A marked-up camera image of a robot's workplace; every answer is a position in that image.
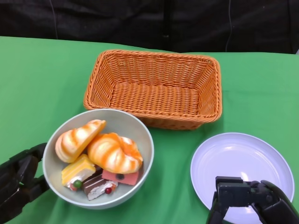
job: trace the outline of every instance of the chocolate cake slice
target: chocolate cake slice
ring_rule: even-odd
[[[96,167],[96,172],[83,182],[82,189],[87,195],[88,200],[93,200],[105,193],[110,194],[118,183],[102,178],[103,169]]]

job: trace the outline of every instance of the plate rim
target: plate rim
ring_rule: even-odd
[[[202,198],[199,196],[199,193],[197,192],[197,190],[196,190],[195,187],[194,187],[194,179],[193,179],[193,177],[192,177],[192,176],[193,176],[193,175],[192,175],[192,174],[193,174],[192,167],[193,167],[194,160],[195,160],[194,157],[195,157],[197,151],[198,151],[198,150],[202,147],[202,145],[204,145],[207,141],[210,141],[211,139],[213,139],[213,138],[215,138],[215,137],[217,137],[217,136],[219,136],[219,135],[230,135],[230,134],[245,135],[245,136],[248,136],[248,137],[257,139],[257,140],[263,142],[264,144],[268,145],[270,148],[272,148],[272,149],[274,150],[274,152],[276,152],[276,153],[280,156],[280,158],[283,160],[283,162],[284,162],[285,165],[287,166],[287,168],[288,168],[288,170],[289,170],[289,173],[291,174],[291,178],[292,178],[292,196],[291,196],[290,201],[292,202],[293,199],[294,199],[294,194],[295,194],[295,181],[294,181],[294,176],[293,176],[293,173],[292,173],[292,171],[291,171],[291,168],[290,168],[289,164],[288,164],[287,161],[284,159],[284,157],[280,154],[280,152],[279,152],[278,150],[276,150],[276,149],[275,149],[272,145],[270,145],[269,143],[265,142],[264,140],[262,140],[262,139],[260,139],[260,138],[258,138],[258,137],[255,137],[255,136],[253,136],[253,135],[245,134],[245,133],[239,133],[239,132],[226,132],[226,133],[220,133],[220,134],[214,135],[214,136],[212,136],[212,137],[206,139],[204,142],[202,142],[202,143],[197,147],[197,149],[195,150],[195,152],[194,152],[194,154],[193,154],[193,157],[192,157],[192,160],[191,160],[191,165],[190,165],[190,176],[191,176],[192,186],[193,186],[193,189],[194,189],[195,192],[196,192],[197,197],[198,197],[198,198],[200,199],[200,201],[206,206],[206,208],[207,208],[208,210],[210,210],[210,208],[208,207],[208,205],[202,200]]]

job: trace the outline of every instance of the green candy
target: green candy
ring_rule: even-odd
[[[73,183],[73,186],[77,189],[79,189],[81,186],[82,186],[82,182],[80,180],[76,180],[74,183]]]

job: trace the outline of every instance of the red candy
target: red candy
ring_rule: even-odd
[[[78,190],[76,187],[74,187],[74,185],[72,183],[70,185],[70,189],[73,190],[73,191],[77,191]]]
[[[112,192],[112,188],[106,188],[106,189],[105,189],[105,193],[106,193],[106,194],[109,195],[109,194],[111,194],[111,192]]]

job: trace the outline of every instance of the toy food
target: toy food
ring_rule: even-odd
[[[71,190],[77,190],[81,187],[82,181],[94,174],[95,171],[94,164],[88,156],[82,154],[75,162],[62,170],[62,185]]]
[[[129,185],[136,185],[140,174],[141,174],[141,169],[131,174],[114,174],[108,172],[107,170],[103,170],[102,177],[110,181],[125,183]]]
[[[92,120],[83,127],[63,133],[55,145],[57,156],[63,162],[74,162],[105,126],[106,121],[104,120]]]
[[[102,177],[103,169],[99,169],[91,177],[83,182],[82,189],[88,200],[93,200],[106,193],[111,194],[118,186],[117,182],[105,180]]]
[[[132,156],[126,155],[121,146],[129,143],[119,138],[115,133],[96,136],[87,147],[88,157],[94,164],[111,173],[135,173],[142,165],[142,157],[139,159],[140,154],[133,153],[138,149],[133,149]]]
[[[138,151],[137,145],[133,140],[126,137],[119,137],[119,140],[124,154],[143,161],[143,158]]]

